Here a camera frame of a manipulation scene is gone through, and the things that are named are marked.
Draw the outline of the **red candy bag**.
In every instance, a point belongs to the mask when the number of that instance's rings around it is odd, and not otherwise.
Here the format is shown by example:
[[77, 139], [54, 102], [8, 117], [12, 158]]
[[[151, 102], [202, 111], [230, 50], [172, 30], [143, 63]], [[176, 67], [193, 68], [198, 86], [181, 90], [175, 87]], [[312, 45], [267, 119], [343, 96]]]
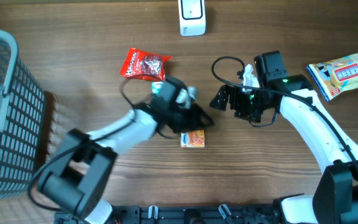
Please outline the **red candy bag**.
[[124, 78], [152, 82], [163, 81], [165, 79], [164, 63], [171, 58], [173, 57], [130, 48], [119, 74]]

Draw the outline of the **small orange box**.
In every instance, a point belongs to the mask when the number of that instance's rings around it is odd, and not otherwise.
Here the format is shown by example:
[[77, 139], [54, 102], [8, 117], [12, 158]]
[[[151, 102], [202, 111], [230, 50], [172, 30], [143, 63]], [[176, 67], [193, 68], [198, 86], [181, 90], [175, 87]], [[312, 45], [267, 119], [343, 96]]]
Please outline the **small orange box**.
[[181, 133], [180, 146], [182, 148], [201, 148], [205, 146], [205, 134], [203, 130]]

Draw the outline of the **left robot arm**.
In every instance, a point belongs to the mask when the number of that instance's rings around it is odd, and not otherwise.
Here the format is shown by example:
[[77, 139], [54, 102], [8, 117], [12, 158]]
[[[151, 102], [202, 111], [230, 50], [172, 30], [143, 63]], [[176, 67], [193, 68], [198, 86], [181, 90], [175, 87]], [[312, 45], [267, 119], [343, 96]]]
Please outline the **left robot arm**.
[[103, 200], [116, 159], [168, 126], [175, 134], [210, 127], [213, 119], [196, 103], [198, 90], [170, 77], [148, 102], [131, 103], [121, 119], [99, 130], [72, 129], [55, 155], [34, 175], [28, 193], [39, 193], [85, 223], [112, 223], [113, 206]]

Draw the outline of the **small teal tissue pack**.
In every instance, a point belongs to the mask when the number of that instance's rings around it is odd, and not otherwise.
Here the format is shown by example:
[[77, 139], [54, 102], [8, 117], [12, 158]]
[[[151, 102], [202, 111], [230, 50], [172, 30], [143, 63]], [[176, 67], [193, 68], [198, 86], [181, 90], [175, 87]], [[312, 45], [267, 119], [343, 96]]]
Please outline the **small teal tissue pack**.
[[152, 82], [152, 94], [157, 95], [163, 84], [164, 82]]

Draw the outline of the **cream wet wipes pack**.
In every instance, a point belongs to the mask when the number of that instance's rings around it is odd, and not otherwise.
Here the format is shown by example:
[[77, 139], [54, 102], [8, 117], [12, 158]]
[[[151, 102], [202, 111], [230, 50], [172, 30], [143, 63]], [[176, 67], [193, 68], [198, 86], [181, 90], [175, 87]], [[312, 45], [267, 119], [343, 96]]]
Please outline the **cream wet wipes pack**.
[[358, 89], [358, 53], [312, 63], [306, 70], [327, 102], [342, 92]]

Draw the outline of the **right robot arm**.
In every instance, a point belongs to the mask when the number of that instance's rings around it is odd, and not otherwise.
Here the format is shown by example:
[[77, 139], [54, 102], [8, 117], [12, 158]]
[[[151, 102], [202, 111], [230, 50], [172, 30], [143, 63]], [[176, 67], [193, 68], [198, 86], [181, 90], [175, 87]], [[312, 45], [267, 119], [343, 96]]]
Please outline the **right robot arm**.
[[313, 195], [277, 200], [282, 223], [358, 223], [358, 145], [321, 104], [303, 75], [289, 75], [278, 51], [258, 55], [244, 65], [240, 83], [223, 80], [210, 107], [231, 109], [237, 118], [260, 127], [273, 110], [298, 131], [313, 153], [322, 176]]

